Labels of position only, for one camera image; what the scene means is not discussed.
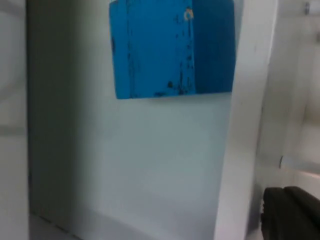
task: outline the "blue wooden block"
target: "blue wooden block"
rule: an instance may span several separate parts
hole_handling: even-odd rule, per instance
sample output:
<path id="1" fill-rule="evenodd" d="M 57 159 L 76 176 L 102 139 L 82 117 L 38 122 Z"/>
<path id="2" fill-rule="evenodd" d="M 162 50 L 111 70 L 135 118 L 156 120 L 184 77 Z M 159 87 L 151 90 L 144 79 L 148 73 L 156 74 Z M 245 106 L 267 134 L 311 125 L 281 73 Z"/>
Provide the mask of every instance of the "blue wooden block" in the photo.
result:
<path id="1" fill-rule="evenodd" d="M 118 99 L 232 90 L 233 0 L 116 0 L 109 16 Z"/>

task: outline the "white panel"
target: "white panel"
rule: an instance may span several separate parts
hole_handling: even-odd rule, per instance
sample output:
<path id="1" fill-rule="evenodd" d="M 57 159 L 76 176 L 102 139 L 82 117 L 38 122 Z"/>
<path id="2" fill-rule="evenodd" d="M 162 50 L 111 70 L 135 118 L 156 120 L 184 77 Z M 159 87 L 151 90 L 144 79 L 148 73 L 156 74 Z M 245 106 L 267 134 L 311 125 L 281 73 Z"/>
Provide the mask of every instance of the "white panel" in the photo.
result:
<path id="1" fill-rule="evenodd" d="M 244 7 L 215 240 L 261 239 L 264 189 L 294 183 L 280 159 L 297 146 L 313 63 L 304 1 Z"/>
<path id="2" fill-rule="evenodd" d="M 30 8 L 33 208 L 86 240 L 211 240 L 231 95 L 117 100 L 107 1 Z"/>
<path id="3" fill-rule="evenodd" d="M 0 0 L 0 238 L 27 240 L 25 21 L 11 7 Z"/>

